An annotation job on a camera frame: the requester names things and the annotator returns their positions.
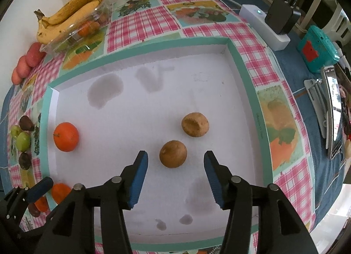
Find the small orange tangerine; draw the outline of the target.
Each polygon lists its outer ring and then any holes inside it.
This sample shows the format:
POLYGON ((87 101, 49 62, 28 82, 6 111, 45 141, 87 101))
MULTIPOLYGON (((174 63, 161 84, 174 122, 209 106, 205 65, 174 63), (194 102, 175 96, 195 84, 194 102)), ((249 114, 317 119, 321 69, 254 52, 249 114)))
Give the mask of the small orange tangerine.
POLYGON ((39 198, 34 204, 40 212, 47 212, 49 210, 48 201, 45 196, 39 198))
POLYGON ((53 200, 60 204, 71 192, 71 188, 64 183, 54 184, 51 189, 51 195, 53 200))

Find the dark brown avocado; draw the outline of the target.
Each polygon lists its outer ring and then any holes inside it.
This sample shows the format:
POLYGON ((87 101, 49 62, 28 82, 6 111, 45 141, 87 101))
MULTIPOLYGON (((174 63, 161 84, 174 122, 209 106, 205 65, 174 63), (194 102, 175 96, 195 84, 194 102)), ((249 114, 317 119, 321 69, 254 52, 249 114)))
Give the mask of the dark brown avocado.
POLYGON ((18 159, 18 163, 21 169, 28 170, 32 166, 31 155, 26 152, 21 153, 18 159))
POLYGON ((31 121, 31 119, 26 116, 26 115, 23 115, 20 120, 19 120, 19 126, 20 128, 23 130, 23 131, 29 131, 29 132, 32 132, 34 131, 34 124, 33 122, 31 121))
POLYGON ((40 216, 40 210, 38 210, 38 208, 36 207, 36 205, 34 203, 30 203, 28 205, 28 211, 29 211, 30 215, 35 217, 35 218, 40 216))

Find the small brown longan fruit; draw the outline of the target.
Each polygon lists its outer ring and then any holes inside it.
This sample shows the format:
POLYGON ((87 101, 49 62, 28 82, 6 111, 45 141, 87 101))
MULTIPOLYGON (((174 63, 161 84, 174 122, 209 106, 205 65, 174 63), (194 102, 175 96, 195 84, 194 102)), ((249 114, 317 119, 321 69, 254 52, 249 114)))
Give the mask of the small brown longan fruit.
POLYGON ((181 141, 169 141, 161 148, 159 159, 167 168, 178 168, 187 159, 187 148, 181 141))

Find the dented brown longan fruit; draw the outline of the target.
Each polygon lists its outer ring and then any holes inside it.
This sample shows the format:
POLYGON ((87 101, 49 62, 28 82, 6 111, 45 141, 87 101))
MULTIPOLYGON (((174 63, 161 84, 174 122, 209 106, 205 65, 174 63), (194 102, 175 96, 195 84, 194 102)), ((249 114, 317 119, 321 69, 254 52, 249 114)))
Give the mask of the dented brown longan fruit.
POLYGON ((191 137, 202 137, 210 129, 208 119, 200 112, 192 112, 181 121, 183 131, 191 137))

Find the oval green fruit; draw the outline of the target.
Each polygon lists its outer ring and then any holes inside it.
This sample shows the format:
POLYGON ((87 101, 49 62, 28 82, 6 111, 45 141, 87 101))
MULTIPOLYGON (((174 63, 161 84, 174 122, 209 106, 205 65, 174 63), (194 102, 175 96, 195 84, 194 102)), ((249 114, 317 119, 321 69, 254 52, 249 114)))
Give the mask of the oval green fruit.
POLYGON ((16 148, 20 152, 25 152, 30 148, 31 137, 27 132, 21 132, 16 139, 16 148))

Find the large orange tangerine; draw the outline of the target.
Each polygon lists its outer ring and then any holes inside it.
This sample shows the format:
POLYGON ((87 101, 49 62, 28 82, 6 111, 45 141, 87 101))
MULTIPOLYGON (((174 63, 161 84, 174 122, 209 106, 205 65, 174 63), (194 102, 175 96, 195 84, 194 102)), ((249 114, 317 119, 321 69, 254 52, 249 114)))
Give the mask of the large orange tangerine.
POLYGON ((53 139, 60 151, 71 152, 79 143, 79 131, 70 122, 62 122, 56 126, 53 139))

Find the small round green fruit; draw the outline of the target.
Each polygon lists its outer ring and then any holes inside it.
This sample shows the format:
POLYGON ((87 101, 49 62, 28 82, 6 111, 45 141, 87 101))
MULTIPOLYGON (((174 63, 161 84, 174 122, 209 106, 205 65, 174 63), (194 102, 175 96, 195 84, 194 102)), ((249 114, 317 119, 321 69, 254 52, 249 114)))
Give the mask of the small round green fruit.
POLYGON ((22 132, 22 129, 18 125, 13 125, 10 129, 11 136, 14 139, 16 139, 21 132, 22 132))

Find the white tray teal rim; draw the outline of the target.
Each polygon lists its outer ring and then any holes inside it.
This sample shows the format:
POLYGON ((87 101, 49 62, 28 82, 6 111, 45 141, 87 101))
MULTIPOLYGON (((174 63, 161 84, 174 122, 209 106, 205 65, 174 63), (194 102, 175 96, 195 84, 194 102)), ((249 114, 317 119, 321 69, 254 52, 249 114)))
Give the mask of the white tray teal rim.
POLYGON ((56 182, 99 186, 148 154, 139 201, 124 214, 132 248, 167 252, 222 242, 228 211, 215 203, 206 151, 250 184, 272 182, 269 140, 246 56, 227 38, 183 38, 97 58, 48 84, 40 121, 40 170, 56 182), (210 129, 187 135, 182 119, 200 112, 210 129), (71 152, 54 143, 57 125, 79 131, 71 152), (181 141, 187 159, 165 167, 161 148, 181 141))

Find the left red apple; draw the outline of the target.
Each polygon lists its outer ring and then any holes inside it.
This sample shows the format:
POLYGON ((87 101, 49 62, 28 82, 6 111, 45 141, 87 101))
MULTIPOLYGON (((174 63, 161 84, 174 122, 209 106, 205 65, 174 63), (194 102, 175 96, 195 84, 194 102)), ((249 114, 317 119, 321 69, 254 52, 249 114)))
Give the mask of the left red apple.
POLYGON ((19 76, 16 67, 13 69, 13 73, 11 75, 11 81, 13 85, 20 85, 23 81, 23 79, 19 76))

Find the middle red apple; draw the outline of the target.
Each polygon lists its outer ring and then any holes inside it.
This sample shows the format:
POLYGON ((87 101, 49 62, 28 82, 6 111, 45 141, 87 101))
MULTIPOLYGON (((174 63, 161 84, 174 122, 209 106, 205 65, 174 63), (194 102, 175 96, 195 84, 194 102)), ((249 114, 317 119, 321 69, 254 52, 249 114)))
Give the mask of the middle red apple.
POLYGON ((27 64, 25 55, 21 56, 20 59, 18 60, 16 70, 17 70, 18 76, 21 79, 27 78, 28 75, 31 73, 32 68, 30 67, 30 65, 27 64))

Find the metal phone stand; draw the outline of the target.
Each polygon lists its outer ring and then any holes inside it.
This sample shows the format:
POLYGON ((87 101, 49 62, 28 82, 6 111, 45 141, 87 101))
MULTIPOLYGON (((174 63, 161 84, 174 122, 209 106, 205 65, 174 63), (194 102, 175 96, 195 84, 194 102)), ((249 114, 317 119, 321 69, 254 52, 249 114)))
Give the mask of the metal phone stand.
POLYGON ((303 82, 314 108, 321 136, 327 138, 327 102, 322 89, 321 79, 307 79, 303 82))

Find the smartphone on stand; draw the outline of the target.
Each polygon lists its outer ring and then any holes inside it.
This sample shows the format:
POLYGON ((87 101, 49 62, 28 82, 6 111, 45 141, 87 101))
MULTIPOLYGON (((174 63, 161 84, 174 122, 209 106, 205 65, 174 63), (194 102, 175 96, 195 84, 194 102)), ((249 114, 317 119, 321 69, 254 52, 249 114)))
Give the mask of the smartphone on stand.
POLYGON ((343 143, 342 97, 334 66, 323 67, 321 76, 327 102, 326 148, 328 157, 332 160, 340 152, 343 143))

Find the checkered fruit-print tablecloth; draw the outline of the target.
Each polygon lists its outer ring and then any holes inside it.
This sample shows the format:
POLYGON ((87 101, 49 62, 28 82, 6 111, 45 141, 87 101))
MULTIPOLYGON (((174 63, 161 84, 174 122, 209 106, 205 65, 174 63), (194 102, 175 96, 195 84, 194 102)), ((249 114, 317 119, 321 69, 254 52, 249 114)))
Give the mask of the checkered fruit-print tablecloth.
POLYGON ((31 118, 29 169, 2 133, 5 190, 45 176, 93 187, 137 153, 149 163, 125 212, 137 253, 207 253, 228 219, 203 166, 206 151, 251 184, 275 183, 305 227, 315 224, 314 170, 301 113, 274 53, 218 0, 128 0, 106 5, 104 27, 47 55, 2 112, 31 118))

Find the clear plastic fruit container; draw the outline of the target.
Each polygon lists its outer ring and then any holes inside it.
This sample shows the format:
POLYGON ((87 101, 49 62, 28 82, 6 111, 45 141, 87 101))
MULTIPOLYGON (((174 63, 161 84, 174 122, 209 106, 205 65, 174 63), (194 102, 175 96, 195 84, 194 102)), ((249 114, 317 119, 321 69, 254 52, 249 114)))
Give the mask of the clear plastic fruit container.
POLYGON ((66 51, 105 27, 111 18, 111 11, 112 5, 108 2, 92 1, 57 25, 50 25, 40 10, 35 11, 38 18, 36 38, 41 43, 40 51, 51 55, 66 51))

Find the tangerine inside plastic container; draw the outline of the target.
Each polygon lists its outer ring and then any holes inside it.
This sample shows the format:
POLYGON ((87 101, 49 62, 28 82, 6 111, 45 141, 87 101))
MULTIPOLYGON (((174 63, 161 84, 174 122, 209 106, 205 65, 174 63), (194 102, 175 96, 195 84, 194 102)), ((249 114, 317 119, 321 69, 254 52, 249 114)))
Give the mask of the tangerine inside plastic container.
POLYGON ((86 37, 88 35, 94 34, 100 29, 100 24, 95 21, 86 22, 78 31, 79 36, 86 37))

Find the teal box red label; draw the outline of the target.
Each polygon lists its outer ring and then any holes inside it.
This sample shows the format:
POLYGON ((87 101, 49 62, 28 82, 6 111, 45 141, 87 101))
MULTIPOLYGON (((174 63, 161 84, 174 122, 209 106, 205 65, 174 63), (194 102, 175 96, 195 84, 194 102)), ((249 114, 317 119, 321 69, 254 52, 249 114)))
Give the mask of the teal box red label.
POLYGON ((321 68, 334 65, 340 59, 332 41, 315 25, 309 27, 296 49, 311 73, 319 73, 321 68))

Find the lower yellow banana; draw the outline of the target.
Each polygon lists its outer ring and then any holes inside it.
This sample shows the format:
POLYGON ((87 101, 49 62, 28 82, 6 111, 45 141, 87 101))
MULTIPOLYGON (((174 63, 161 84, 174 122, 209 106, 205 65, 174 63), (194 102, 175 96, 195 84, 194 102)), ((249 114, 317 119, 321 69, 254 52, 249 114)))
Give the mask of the lower yellow banana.
POLYGON ((93 0, 89 2, 67 18, 67 20, 57 25, 50 25, 44 20, 38 20, 37 41, 44 45, 50 43, 55 38, 59 37, 59 35, 71 29, 78 22, 95 12, 102 1, 103 0, 93 0))

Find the white power strip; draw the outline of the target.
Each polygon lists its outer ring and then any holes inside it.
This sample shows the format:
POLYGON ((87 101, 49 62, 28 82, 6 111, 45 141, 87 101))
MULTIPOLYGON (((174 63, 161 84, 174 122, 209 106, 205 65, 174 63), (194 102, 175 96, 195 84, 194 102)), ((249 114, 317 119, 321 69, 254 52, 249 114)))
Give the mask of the white power strip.
POLYGON ((290 38, 278 35, 265 22, 267 14, 252 4, 243 4, 239 16, 244 18, 273 51, 281 51, 290 43, 290 38))

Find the black power adapter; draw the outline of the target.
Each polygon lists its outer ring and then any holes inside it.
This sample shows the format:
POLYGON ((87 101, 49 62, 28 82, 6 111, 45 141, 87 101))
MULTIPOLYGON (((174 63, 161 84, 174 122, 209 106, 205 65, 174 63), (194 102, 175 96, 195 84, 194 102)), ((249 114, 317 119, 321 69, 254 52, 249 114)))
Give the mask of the black power adapter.
POLYGON ((273 0, 265 23, 278 35, 288 34, 301 17, 301 12, 284 0, 273 0))

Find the upper spotted banana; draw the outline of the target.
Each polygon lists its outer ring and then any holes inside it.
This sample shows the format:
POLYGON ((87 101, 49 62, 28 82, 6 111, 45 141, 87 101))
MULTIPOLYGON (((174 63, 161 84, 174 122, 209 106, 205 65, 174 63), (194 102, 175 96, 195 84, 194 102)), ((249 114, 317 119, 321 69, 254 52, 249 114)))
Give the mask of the upper spotted banana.
POLYGON ((50 25, 57 25, 67 20, 75 12, 77 12, 84 5, 88 4, 93 0, 69 0, 60 10, 58 10, 54 15, 46 17, 40 10, 34 11, 38 20, 44 20, 50 25))

